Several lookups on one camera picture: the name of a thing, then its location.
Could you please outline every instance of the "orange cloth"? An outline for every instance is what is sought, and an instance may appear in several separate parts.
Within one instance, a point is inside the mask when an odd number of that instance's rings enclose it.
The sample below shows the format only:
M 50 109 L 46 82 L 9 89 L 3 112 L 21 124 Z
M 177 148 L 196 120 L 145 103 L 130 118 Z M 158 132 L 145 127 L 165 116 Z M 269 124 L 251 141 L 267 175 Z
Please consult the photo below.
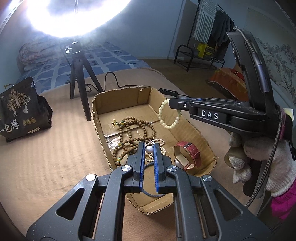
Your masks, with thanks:
M 217 69 L 210 81 L 217 82 L 238 100 L 249 101 L 244 80 L 232 73 L 230 68 Z

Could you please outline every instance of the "tripod leg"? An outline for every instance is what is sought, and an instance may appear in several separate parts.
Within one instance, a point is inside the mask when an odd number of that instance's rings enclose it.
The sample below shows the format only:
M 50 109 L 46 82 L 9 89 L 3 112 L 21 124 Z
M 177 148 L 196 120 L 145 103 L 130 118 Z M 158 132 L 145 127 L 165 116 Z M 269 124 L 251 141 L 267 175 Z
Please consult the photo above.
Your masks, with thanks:
M 84 109 L 85 117 L 86 117 L 87 121 L 91 121 L 91 111 L 89 108 L 89 101 L 88 101 L 87 93 L 86 93 L 86 89 L 85 89 L 82 61 L 75 61 L 74 68 L 76 71 L 78 89 L 79 89 L 80 98 L 81 98 L 82 106 Z
M 94 74 L 94 71 L 91 68 L 91 64 L 89 63 L 89 61 L 87 60 L 87 58 L 85 56 L 81 56 L 81 59 L 83 61 L 83 65 L 85 66 L 87 72 L 89 73 L 89 76 L 91 77 L 92 81 L 94 82 L 94 84 L 98 88 L 99 92 L 104 92 L 103 91 L 103 88 L 100 85 L 98 79 L 96 78 L 96 75 Z
M 70 75 L 70 99 L 74 98 L 74 91 L 75 91 L 75 68 L 74 68 L 74 60 L 71 64 L 71 75 Z

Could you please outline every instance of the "large white pearl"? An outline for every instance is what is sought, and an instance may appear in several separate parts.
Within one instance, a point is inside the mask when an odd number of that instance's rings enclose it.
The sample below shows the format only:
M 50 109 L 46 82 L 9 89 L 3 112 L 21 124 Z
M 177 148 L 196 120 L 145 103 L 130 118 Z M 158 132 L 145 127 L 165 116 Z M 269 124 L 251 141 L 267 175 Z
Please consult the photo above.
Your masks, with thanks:
M 153 146 L 147 146 L 145 151 L 146 151 L 147 154 L 153 153 Z

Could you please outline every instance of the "brown beaded necklace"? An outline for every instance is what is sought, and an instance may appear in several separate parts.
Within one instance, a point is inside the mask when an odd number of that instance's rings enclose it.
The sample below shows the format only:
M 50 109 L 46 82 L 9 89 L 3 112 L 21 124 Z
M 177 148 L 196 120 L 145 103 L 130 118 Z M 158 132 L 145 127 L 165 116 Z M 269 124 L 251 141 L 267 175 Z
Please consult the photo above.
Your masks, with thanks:
M 117 147 L 113 150 L 113 160 L 117 167 L 120 167 L 120 161 L 124 158 L 125 155 L 129 154 L 132 155 L 136 152 L 136 149 L 139 147 L 138 144 L 135 144 L 135 141 L 147 141 L 152 140 L 155 137 L 155 129 L 152 124 L 150 124 L 148 121 L 145 120 L 137 120 L 134 117 L 126 117 L 121 122 L 117 122 L 114 120 L 112 122 L 112 125 L 119 126 L 119 139 L 121 143 L 118 144 Z M 131 125 L 139 125 L 142 127 L 144 131 L 144 137 L 143 138 L 133 138 L 130 131 Z M 152 136 L 147 136 L 147 130 L 146 126 L 150 127 L 152 129 Z M 128 131 L 129 140 L 123 140 L 122 130 L 126 127 Z M 124 149 L 124 152 L 120 155 L 120 157 L 116 157 L 117 153 L 120 149 Z

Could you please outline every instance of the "bolt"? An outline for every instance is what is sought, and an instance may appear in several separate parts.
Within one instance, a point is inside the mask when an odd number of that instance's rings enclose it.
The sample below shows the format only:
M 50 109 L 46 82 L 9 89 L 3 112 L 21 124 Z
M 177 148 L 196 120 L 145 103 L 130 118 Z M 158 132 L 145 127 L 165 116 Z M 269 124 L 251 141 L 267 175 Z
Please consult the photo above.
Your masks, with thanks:
M 168 166 L 168 170 L 170 171 L 170 172 L 174 172 L 174 171 L 176 171 L 178 168 L 176 167 L 176 166 Z
M 212 177 L 210 175 L 204 175 L 202 177 L 202 179 L 205 181 L 205 182 L 210 182 L 212 180 Z
M 96 179 L 96 175 L 95 175 L 95 174 L 88 174 L 88 175 L 86 176 L 86 179 L 87 179 L 89 182 L 91 182 L 91 181 L 93 181 L 93 180 Z
M 131 169 L 131 166 L 129 165 L 124 165 L 121 167 L 121 170 L 123 170 L 124 172 L 128 172 Z

